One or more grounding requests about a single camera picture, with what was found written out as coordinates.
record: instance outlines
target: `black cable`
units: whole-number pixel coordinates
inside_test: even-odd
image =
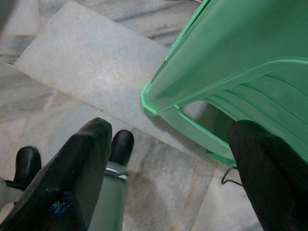
[[[224,185],[224,184],[227,183],[227,182],[232,182],[232,183],[234,183],[234,184],[243,186],[243,185],[242,185],[241,183],[239,183],[239,182],[236,182],[236,181],[233,181],[233,180],[225,180],[227,174],[228,174],[232,169],[236,169],[236,170],[237,170],[237,167],[230,167],[230,168],[226,171],[225,175],[223,175],[223,177],[222,177],[222,179],[221,179],[221,184]]]

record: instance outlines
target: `marble floor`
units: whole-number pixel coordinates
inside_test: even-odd
[[[219,184],[225,167],[141,111],[142,87],[198,3],[24,1],[36,16],[27,9],[27,17],[12,16],[12,25],[37,23],[25,22],[27,34],[5,26],[0,36],[1,177],[13,178],[20,147],[36,146],[45,164],[83,124],[102,117],[113,134],[127,129],[135,137],[124,231],[262,230],[243,188]],[[236,171],[230,177],[239,180]]]

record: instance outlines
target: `green plastic chair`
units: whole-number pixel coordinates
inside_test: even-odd
[[[308,161],[307,10],[307,0],[205,0],[143,89],[144,112],[235,166],[229,145],[183,112],[202,100]]]

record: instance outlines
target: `blue stain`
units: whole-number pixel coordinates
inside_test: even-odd
[[[64,192],[63,198],[60,201],[55,201],[49,208],[49,212],[52,216],[62,216],[68,209],[73,205],[73,194],[72,192]]]

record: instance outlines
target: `wire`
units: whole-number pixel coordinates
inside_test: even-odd
[[[230,167],[230,168],[226,171],[225,175],[223,175],[223,177],[222,177],[222,179],[221,179],[221,184],[224,185],[224,184],[227,183],[227,182],[232,182],[232,183],[234,183],[234,184],[243,186],[243,185],[242,185],[241,183],[239,183],[239,182],[236,182],[236,181],[233,181],[233,180],[225,180],[227,174],[228,174],[232,169],[237,170],[236,167]]]

